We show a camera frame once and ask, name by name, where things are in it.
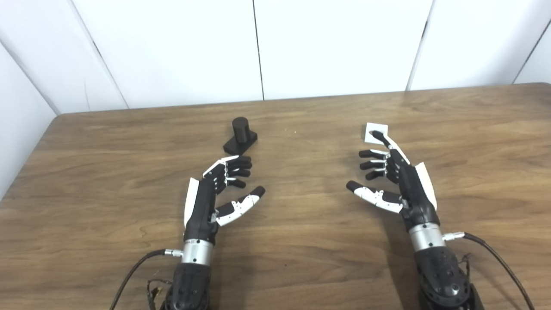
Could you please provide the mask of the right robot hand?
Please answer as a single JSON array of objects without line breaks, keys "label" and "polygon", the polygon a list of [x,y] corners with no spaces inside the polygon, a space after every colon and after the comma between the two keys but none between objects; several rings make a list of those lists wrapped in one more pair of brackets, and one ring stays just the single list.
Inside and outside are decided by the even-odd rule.
[{"label": "right robot hand", "polygon": [[360,151],[361,158],[370,159],[360,164],[360,169],[368,170],[366,180],[387,178],[398,186],[399,193],[366,187],[353,180],[347,182],[346,188],[378,208],[400,214],[407,231],[418,225],[440,225],[434,188],[424,163],[412,165],[399,145],[384,132],[370,131],[370,135],[383,143],[387,151]]}]

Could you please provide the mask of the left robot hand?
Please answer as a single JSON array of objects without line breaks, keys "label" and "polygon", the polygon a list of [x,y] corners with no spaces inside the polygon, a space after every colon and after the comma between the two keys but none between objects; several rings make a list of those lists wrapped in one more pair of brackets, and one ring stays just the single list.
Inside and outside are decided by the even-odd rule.
[{"label": "left robot hand", "polygon": [[260,201],[266,192],[263,186],[237,200],[215,206],[217,196],[228,187],[246,188],[246,182],[239,177],[248,178],[251,168],[250,157],[233,155],[215,161],[201,179],[190,179],[184,208],[184,241],[195,239],[198,243],[215,245],[220,227],[237,220]]}]

